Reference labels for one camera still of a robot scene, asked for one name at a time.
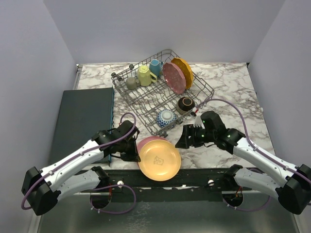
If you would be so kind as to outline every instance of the mug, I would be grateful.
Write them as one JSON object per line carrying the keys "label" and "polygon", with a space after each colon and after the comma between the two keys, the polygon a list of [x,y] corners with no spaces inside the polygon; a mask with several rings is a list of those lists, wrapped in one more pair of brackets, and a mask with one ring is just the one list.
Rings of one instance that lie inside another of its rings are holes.
{"label": "mug", "polygon": [[162,66],[163,66],[163,62],[160,62],[157,59],[153,59],[151,63],[149,64],[149,69],[157,77],[160,77]]}
{"label": "mug", "polygon": [[127,89],[134,90],[137,88],[137,85],[139,85],[139,81],[134,77],[128,77],[125,82],[125,85]]}
{"label": "mug", "polygon": [[142,65],[138,68],[138,79],[140,85],[148,86],[151,82],[157,81],[157,76],[146,65]]}

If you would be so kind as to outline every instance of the pink bowl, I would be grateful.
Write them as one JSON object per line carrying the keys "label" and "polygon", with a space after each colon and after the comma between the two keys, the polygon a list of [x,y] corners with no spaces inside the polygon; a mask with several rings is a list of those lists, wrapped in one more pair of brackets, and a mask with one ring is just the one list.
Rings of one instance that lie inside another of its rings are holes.
{"label": "pink bowl", "polygon": [[150,136],[150,137],[147,137],[147,138],[144,138],[142,139],[138,145],[137,145],[137,152],[139,153],[141,148],[146,145],[148,142],[151,142],[153,140],[164,140],[164,141],[167,141],[165,138],[163,137],[157,137],[157,136]]}

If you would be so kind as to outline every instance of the blue and white bowl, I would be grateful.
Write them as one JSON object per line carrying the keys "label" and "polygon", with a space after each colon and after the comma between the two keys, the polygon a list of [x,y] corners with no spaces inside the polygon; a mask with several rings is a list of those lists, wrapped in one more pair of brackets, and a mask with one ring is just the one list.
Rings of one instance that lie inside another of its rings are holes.
{"label": "blue and white bowl", "polygon": [[156,118],[156,122],[161,128],[167,126],[175,120],[177,120],[176,114],[169,109],[164,109],[159,112]]}

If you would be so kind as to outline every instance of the gray cup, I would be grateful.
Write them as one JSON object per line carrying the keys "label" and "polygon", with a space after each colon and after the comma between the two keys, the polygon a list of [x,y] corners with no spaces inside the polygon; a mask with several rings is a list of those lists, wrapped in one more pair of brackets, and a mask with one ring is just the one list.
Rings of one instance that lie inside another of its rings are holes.
{"label": "gray cup", "polygon": [[125,84],[126,84],[127,89],[134,90],[139,85],[139,80],[134,77],[128,77]]}

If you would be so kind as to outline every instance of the white wall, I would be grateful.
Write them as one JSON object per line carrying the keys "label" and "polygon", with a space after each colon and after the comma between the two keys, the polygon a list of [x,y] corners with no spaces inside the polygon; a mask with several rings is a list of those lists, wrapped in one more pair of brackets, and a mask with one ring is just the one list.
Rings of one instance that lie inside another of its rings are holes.
{"label": "white wall", "polygon": [[[310,0],[286,0],[249,66],[276,154],[308,166],[311,166],[310,9]],[[311,207],[305,213],[311,218]]]}
{"label": "white wall", "polygon": [[41,0],[0,2],[0,232],[24,233],[27,169],[46,164],[62,92],[76,66]]}
{"label": "white wall", "polygon": [[173,49],[190,62],[250,62],[284,0],[44,0],[80,64]]}

